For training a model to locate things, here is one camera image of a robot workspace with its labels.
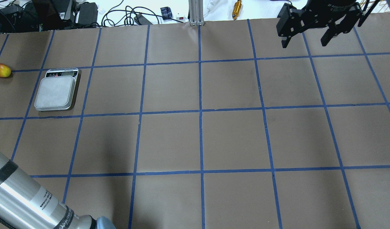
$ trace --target yellow metal cylinder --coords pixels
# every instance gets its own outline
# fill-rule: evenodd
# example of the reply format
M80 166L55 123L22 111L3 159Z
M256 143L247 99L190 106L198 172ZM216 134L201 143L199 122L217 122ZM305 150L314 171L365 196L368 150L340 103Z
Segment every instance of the yellow metal cylinder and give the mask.
M231 17L233 20L236 20L240 13L240 8L242 7L242 0L237 0L236 3L234 3L233 7L233 13L231 13Z

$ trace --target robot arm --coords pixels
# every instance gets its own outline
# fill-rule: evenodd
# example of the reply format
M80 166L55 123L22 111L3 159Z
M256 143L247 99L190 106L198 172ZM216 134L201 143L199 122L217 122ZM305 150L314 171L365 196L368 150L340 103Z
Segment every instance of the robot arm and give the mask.
M350 32L356 22L359 21L358 26L361 27L379 1L375 0L366 14L363 12L367 9L369 0L363 10L355 0L308 0L302 9L285 3L278 14L280 20L277 24L282 47L287 48L293 36L307 29L328 27L321 38L322 46L326 46L334 36Z

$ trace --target black cable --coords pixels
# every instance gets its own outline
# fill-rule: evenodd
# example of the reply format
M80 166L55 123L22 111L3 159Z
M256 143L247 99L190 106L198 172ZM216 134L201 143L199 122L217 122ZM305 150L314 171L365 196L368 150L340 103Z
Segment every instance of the black cable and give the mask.
M135 26L137 26L137 24L121 24L121 25L116 25L116 26L113 26L113 27L120 27L120 26L132 26L132 25L135 25Z
M12 31L13 31L13 32L16 32L16 29L15 29L14 25L12 24L12 22L11 22L10 20L8 20L7 16L5 16L5 15L1 12L1 10L0 10L0 14L1 14L2 16L4 16L5 19L7 19L7 21L10 23L10 25L11 25L11 27L12 27Z
M86 28L98 28L98 27L104 27L99 25L97 22L93 22L91 24L79 24L74 22L69 22L69 25L72 26L72 29L86 29Z
M150 12L153 14L153 16L155 16L155 18L157 19L158 24L160 23L160 21L159 21L157 15L154 13L154 11L152 11L152 10L146 8L146 7L142 7L142 6L134 7L132 10L135 11L135 9L137 9L137 8L142 8L142 9L146 9L146 10L150 11Z
M102 25L104 26L103 24L103 21L104 21L104 18L106 17L106 19L108 19L107 15L109 14L109 12L111 12L114 8L118 7L119 5L121 5L122 3L124 2L124 0L121 0L121 2L117 5L117 6L114 6L112 7L102 18Z
M122 9L114 9L114 10L110 10L109 12L107 12L107 13L105 14L105 17L107 17L107 15L108 15L109 13L112 13L112 12L117 12L117 11L131 12L131 13L140 13L140 14L144 14L144 15L150 15L150 16L156 16L156 17L162 17L162 16L160 16L160 15L156 15L156 14L142 13L142 12L136 12L136 11L131 11L131 10L122 10ZM176 22L183 23L182 21L175 20L175 19L173 19L173 18L170 18L170 20L173 20L173 21L176 21Z
M116 23L114 23L112 20L112 22L113 22L113 25L112 26L115 26L115 25L117 25L118 23L120 23L123 19L124 19L124 17L125 17L125 15L118 21L118 22L116 22Z
M127 8L130 8L132 11L134 11L134 9L131 7L131 6L125 6L125 20L124 20L124 24L130 24L130 25L134 25L134 18L131 16L132 14L135 14L135 16L137 17L137 14L136 13L133 13L133 12L130 12L128 13L127 12Z
M270 1L272 1L272 2L285 1L285 2L289 2L291 4L291 6L293 5L293 3L290 0L270 0Z
M24 8L28 3L31 3L32 1L26 2L25 4L22 5L22 8Z

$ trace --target black power adapter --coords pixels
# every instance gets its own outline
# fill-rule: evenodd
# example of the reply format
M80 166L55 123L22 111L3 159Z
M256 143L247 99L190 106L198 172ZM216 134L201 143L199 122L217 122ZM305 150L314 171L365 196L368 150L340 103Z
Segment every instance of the black power adapter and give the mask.
M83 3L80 5L79 19L77 23L91 25L97 22L97 5L96 3Z
M1 8L0 12L9 20L10 24L15 30L18 30L22 14L24 9L17 5L7 6L5 8ZM13 28L4 28L3 25L0 24L0 32L14 32Z

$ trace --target mango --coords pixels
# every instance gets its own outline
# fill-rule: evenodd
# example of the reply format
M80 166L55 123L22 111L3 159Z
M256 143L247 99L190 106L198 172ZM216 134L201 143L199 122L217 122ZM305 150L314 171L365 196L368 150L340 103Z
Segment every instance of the mango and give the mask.
M10 75L11 75L10 67L0 63L0 78L9 77Z

